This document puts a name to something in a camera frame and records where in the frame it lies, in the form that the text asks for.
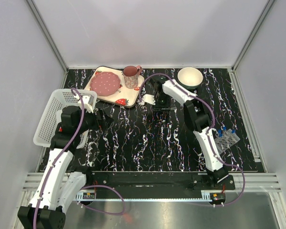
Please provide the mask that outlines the small blue capped tube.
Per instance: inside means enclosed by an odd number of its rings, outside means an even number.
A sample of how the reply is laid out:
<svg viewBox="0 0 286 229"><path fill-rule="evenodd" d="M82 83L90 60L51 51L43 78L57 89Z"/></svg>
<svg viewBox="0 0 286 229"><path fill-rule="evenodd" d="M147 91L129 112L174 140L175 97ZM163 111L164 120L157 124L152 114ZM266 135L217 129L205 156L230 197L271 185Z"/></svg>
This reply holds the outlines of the small blue capped tube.
<svg viewBox="0 0 286 229"><path fill-rule="evenodd" d="M222 137L222 136L223 136L222 130L218 130L218 137Z"/></svg>

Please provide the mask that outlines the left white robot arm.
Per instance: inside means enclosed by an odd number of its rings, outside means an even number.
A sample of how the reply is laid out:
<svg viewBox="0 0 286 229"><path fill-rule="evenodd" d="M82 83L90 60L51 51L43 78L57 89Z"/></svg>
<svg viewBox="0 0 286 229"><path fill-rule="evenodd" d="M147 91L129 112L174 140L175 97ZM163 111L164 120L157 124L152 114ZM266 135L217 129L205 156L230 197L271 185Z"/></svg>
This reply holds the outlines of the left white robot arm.
<svg viewBox="0 0 286 229"><path fill-rule="evenodd" d="M62 229L66 212L81 188L93 185L88 169L78 167L62 183L65 172L81 141L89 130L106 130L113 122L103 110L97 113L67 106L62 109L61 121L51 139L49 160L36 193L27 206L18 210L18 219L25 229Z"/></svg>

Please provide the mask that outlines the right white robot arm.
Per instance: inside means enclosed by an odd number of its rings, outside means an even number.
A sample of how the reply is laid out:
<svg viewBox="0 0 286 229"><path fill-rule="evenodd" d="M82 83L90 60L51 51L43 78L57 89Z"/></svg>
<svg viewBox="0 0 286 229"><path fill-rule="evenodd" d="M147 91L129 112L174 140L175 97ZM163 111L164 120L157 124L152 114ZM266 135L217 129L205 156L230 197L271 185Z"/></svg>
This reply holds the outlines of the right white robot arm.
<svg viewBox="0 0 286 229"><path fill-rule="evenodd" d="M223 164L213 137L215 118L212 109L208 103L186 90L176 80L160 77L151 80L151 85L156 91L155 108L167 108L166 102L170 97L183 107L185 125L196 136L204 155L207 184L212 189L218 189L228 177L228 170Z"/></svg>

